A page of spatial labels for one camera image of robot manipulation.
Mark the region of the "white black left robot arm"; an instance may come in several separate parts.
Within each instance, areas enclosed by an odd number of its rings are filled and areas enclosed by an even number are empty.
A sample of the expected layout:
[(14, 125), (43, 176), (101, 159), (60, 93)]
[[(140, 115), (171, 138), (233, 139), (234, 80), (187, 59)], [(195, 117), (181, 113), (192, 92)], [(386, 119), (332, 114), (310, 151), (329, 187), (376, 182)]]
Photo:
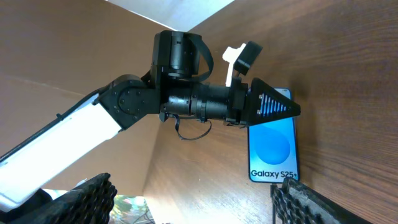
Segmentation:
[(157, 33), (144, 76), (121, 75), (89, 93), (1, 157), (1, 211), (19, 208), (82, 156), (148, 114), (239, 127), (298, 116), (299, 104), (266, 82), (242, 82), (261, 50), (248, 42), (232, 62), (237, 75), (226, 85), (213, 85), (206, 82), (213, 57), (200, 35)]

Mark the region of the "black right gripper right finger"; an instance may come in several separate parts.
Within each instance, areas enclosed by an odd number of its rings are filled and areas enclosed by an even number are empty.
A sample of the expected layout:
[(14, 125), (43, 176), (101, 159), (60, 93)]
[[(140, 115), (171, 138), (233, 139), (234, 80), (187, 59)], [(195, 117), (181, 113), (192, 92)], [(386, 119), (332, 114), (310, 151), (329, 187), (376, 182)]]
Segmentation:
[(271, 184), (272, 223), (370, 224), (291, 177), (282, 186)]

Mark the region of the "blue Galaxy smartphone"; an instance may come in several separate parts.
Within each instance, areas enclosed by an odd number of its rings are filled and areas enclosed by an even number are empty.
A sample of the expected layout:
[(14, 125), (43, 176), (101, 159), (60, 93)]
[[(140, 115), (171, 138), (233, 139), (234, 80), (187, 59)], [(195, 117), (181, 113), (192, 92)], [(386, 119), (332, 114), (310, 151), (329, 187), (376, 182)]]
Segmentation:
[(248, 127), (248, 176), (253, 182), (299, 180), (295, 121), (280, 119)]

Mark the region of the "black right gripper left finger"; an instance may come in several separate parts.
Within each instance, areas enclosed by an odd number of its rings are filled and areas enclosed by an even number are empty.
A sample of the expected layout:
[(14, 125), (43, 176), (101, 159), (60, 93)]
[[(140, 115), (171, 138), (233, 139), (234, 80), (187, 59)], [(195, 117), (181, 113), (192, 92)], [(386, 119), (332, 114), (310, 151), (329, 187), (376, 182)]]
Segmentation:
[(108, 223), (117, 189), (101, 173), (53, 199), (43, 189), (9, 212), (9, 223)]

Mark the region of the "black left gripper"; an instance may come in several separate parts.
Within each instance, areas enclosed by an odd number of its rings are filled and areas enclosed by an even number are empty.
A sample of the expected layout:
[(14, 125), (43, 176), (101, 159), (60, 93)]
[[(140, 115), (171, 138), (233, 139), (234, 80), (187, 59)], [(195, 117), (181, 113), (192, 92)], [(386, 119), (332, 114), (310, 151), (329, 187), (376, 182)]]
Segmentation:
[(226, 126), (249, 127), (300, 115), (299, 104), (290, 100), (259, 78), (250, 87), (242, 78), (233, 77), (228, 93)]

